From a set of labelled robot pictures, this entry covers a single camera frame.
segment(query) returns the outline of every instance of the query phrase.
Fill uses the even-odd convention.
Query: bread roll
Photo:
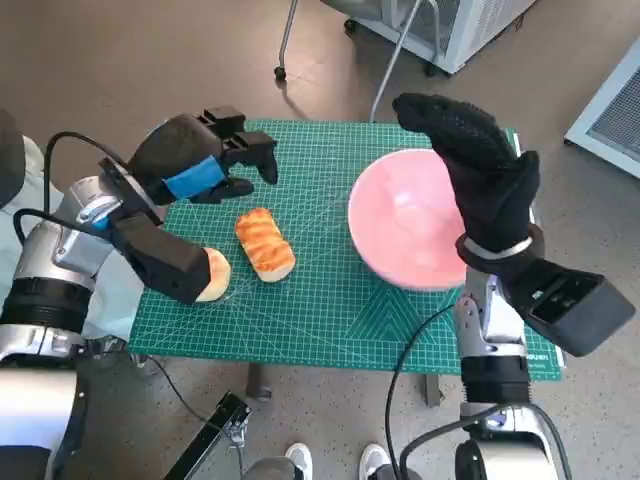
[[[296,264],[293,250],[266,208],[255,208],[239,216],[236,235],[263,282],[277,282],[293,270]]]
[[[211,281],[207,285],[196,302],[212,302],[219,299],[229,287],[229,280],[231,279],[231,265],[227,259],[218,250],[213,248],[204,249],[209,257],[209,273]]]

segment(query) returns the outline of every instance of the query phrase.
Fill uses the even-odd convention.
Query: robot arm
[[[54,478],[79,448],[89,390],[74,360],[85,348],[80,333],[111,251],[147,287],[191,303],[211,280],[208,257],[158,228],[157,205],[251,193],[251,182],[229,175],[236,163],[277,182],[275,141],[245,132],[244,120],[229,107],[168,120],[127,165],[105,159],[100,175],[66,192],[54,218],[82,231],[45,220],[24,241],[0,317],[0,471],[12,472],[8,478]]]
[[[549,442],[530,403],[525,323],[574,356],[583,356],[634,314],[606,278],[544,260],[542,231],[531,224],[538,155],[517,156],[495,119],[439,96],[401,95],[401,126],[429,136],[444,160],[466,233],[467,263],[454,307],[466,402],[461,419],[516,404],[468,428],[456,452],[456,478],[557,479]],[[406,455],[401,456],[406,473]]]

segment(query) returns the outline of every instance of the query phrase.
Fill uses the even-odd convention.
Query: shoe
[[[358,480],[367,480],[378,468],[383,465],[390,465],[391,459],[384,448],[372,443],[362,452],[360,457],[360,468],[358,469]]]
[[[313,462],[311,460],[309,447],[304,443],[294,443],[287,449],[287,453],[285,453],[284,456],[302,470],[304,480],[312,480]]]

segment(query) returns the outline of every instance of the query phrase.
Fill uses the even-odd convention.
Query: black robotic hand
[[[402,128],[429,136],[444,160],[471,240],[502,252],[527,239],[540,184],[536,152],[518,158],[495,118],[468,103],[407,93],[393,108]]]
[[[230,107],[208,109],[199,117],[173,117],[142,142],[129,171],[157,205],[182,198],[220,203],[252,193],[249,180],[230,176],[236,163],[256,167],[273,185],[278,181],[276,142],[264,132],[245,132],[244,121]]]

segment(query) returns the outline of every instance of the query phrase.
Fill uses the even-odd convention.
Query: green cutting mat
[[[424,319],[457,290],[407,292],[380,280],[354,250],[347,227],[351,185],[372,161],[394,150],[429,147],[424,135],[397,125],[257,120],[278,140],[279,182],[259,180],[253,195],[222,205],[178,202],[166,229],[219,249],[232,265],[231,285],[214,303],[185,306],[146,290],[130,347],[146,354],[249,362],[392,370]],[[250,209],[269,208],[297,257],[292,274],[262,283],[238,243],[234,224]],[[451,315],[437,320],[414,348],[407,371],[459,373]],[[528,331],[534,379],[559,379],[556,349]]]

